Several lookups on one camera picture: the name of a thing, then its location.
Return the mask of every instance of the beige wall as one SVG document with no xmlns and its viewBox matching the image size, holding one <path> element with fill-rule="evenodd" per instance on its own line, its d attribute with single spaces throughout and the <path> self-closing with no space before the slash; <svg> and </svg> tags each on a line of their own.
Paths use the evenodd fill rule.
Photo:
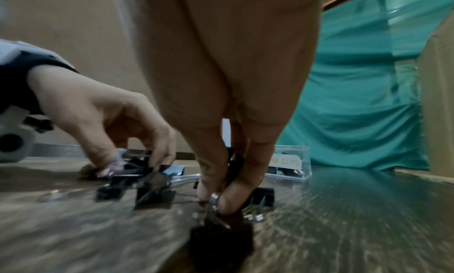
<svg viewBox="0 0 454 273">
<path fill-rule="evenodd" d="M 126 44 L 112 0 L 0 0 L 0 38 L 57 52 L 83 75 L 145 94 L 154 104 Z M 58 130 L 38 142 L 75 144 Z M 140 148 L 130 141 L 131 148 Z M 191 152 L 181 136 L 177 151 Z"/>
</svg>

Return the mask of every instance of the cardboard box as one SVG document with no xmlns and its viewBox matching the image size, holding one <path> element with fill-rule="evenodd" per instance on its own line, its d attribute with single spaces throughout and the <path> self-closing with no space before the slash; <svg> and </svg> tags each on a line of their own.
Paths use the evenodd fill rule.
<svg viewBox="0 0 454 273">
<path fill-rule="evenodd" d="M 430 172 L 454 177 L 454 12 L 433 32 L 418 72 Z"/>
</svg>

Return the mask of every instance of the sleeve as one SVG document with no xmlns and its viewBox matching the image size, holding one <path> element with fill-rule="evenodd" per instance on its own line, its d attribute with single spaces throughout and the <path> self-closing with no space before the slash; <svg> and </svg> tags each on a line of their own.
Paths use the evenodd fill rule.
<svg viewBox="0 0 454 273">
<path fill-rule="evenodd" d="M 41 65 L 58 66 L 77 72 L 52 52 L 20 51 L 12 60 L 0 64 L 0 113 L 14 105 L 29 110 L 30 114 L 44 114 L 27 83 L 30 70 Z"/>
</svg>

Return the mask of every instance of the teal curtain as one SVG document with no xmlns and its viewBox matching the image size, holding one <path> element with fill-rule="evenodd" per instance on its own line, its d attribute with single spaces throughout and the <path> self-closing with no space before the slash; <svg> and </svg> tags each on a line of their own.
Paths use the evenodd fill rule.
<svg viewBox="0 0 454 273">
<path fill-rule="evenodd" d="M 416 58 L 454 0 L 353 0 L 323 13 L 315 62 L 280 145 L 313 164 L 428 169 Z"/>
</svg>

